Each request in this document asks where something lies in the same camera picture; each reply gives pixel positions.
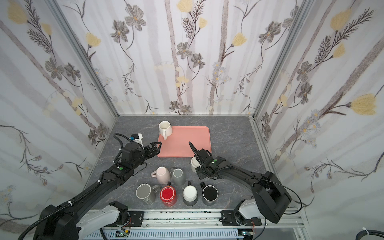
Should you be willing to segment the black mug white rim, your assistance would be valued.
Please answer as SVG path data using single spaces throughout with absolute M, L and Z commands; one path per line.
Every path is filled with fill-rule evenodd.
M 206 185 L 204 182 L 200 183 L 202 188 L 203 203 L 207 206 L 212 206 L 218 199 L 219 192 L 215 186 Z

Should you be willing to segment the cream ribbed mug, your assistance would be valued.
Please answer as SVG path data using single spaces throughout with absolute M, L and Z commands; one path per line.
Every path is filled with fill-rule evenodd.
M 159 132 L 160 132 L 160 136 L 162 136 L 163 139 L 166 140 L 173 133 L 171 123 L 168 121 L 160 122 L 159 123 Z

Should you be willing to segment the white mug red inside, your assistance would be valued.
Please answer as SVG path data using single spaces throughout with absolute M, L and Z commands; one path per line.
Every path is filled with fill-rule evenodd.
M 200 165 L 200 163 L 198 162 L 198 160 L 195 158 L 195 157 L 193 157 L 192 159 L 191 159 L 191 168 L 192 168 L 192 171 L 194 172 L 194 173 L 196 173 L 197 172 L 197 170 L 196 170 L 196 168 L 199 168 L 201 165 Z

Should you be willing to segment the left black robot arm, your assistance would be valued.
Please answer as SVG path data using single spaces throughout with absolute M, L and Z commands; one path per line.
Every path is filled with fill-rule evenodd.
M 34 240 L 78 240 L 81 230 L 77 224 L 82 217 L 102 198 L 132 177 L 139 165 L 157 156 L 161 146 L 161 142 L 152 142 L 146 147 L 136 142 L 121 145 L 113 165 L 103 171 L 96 182 L 59 206 L 46 207 L 39 220 L 25 229 L 18 239 L 23 240 L 35 229 Z

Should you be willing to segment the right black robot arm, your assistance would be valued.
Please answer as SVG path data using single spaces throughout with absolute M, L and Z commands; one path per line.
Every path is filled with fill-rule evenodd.
M 200 166 L 196 168 L 199 179 L 226 179 L 252 192 L 257 208 L 268 221 L 277 224 L 292 201 L 292 197 L 275 174 L 252 172 L 235 166 L 222 157 L 214 158 L 204 149 L 193 150 Z

